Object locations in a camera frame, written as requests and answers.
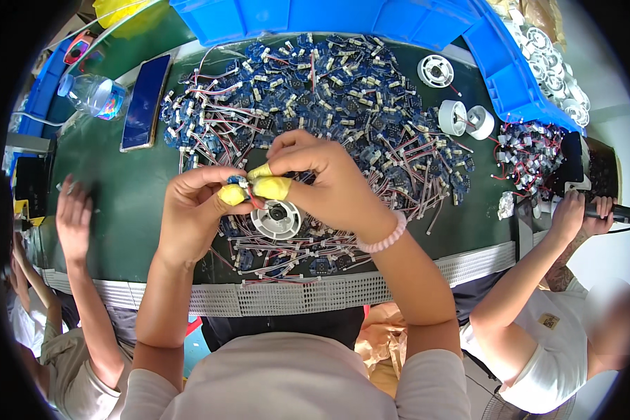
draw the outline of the bracelet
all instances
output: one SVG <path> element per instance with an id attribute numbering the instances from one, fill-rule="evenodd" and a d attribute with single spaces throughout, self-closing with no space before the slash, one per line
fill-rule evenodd
<path id="1" fill-rule="evenodd" d="M 401 235 L 403 235 L 406 230 L 406 217 L 403 213 L 398 212 L 397 210 L 393 210 L 392 212 L 395 216 L 397 216 L 397 227 L 394 232 L 380 242 L 372 243 L 370 245 L 365 244 L 358 238 L 357 248 L 359 248 L 360 251 L 366 252 L 367 254 L 374 254 L 383 251 L 384 249 L 391 247 L 401 237 Z"/>

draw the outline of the perforated plastic strip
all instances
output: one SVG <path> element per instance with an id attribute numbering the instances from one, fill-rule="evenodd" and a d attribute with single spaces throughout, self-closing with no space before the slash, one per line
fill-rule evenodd
<path id="1" fill-rule="evenodd" d="M 515 264 L 515 243 L 461 253 L 435 261 L 451 287 Z M 52 288 L 70 293 L 66 273 L 38 270 Z M 137 309 L 144 283 L 93 280 L 103 302 Z M 194 316 L 296 315 L 373 305 L 392 300 L 378 272 L 335 275 L 311 284 L 197 284 L 191 288 L 189 314 Z"/>

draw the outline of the circuit board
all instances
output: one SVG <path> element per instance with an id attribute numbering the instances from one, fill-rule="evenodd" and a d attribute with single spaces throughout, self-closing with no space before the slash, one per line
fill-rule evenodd
<path id="1" fill-rule="evenodd" d="M 195 69 L 180 80 L 183 93 L 164 97 L 164 140 L 180 150 L 181 171 L 205 164 L 244 168 L 252 149 L 268 149 L 277 135 L 303 129 L 341 143 L 381 201 L 409 221 L 451 195 L 454 204 L 464 202 L 468 176 L 460 181 L 453 174 L 475 170 L 473 151 L 441 133 L 438 108 L 425 107 L 383 41 L 334 34 L 315 42 L 301 34 L 278 48 L 253 42 L 244 54 L 221 75 Z M 292 176 L 314 180 L 310 173 Z M 303 282 L 309 280 L 290 274 L 301 263 L 320 276 L 370 262 L 350 232 L 310 218 L 304 225 L 297 238 L 278 243 L 255 239 L 247 217 L 222 218 L 219 234 L 230 241 L 232 260 L 225 263 L 255 274 L 254 281 Z M 249 260 L 246 251 L 251 270 L 239 269 Z"/>
<path id="2" fill-rule="evenodd" d="M 553 192 L 546 187 L 550 175 L 563 162 L 560 151 L 566 134 L 563 128 L 536 121 L 504 124 L 497 137 L 495 161 L 502 170 L 498 180 L 511 180 L 515 194 L 549 200 Z"/>

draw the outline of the smartphone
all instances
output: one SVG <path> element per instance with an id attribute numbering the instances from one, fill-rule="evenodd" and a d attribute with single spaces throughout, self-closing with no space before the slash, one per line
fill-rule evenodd
<path id="1" fill-rule="evenodd" d="M 169 68 L 169 54 L 154 58 L 140 66 L 126 113 L 119 151 L 127 152 L 154 145 L 156 117 Z"/>

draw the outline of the gray pants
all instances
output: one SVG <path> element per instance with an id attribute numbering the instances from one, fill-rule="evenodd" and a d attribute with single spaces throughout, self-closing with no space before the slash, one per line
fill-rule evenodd
<path id="1" fill-rule="evenodd" d="M 135 336 L 135 319 L 138 317 L 138 311 L 135 309 L 111 307 L 109 305 L 105 307 L 107 308 L 109 319 L 112 321 L 117 340 L 135 347 L 135 343 L 138 341 Z"/>

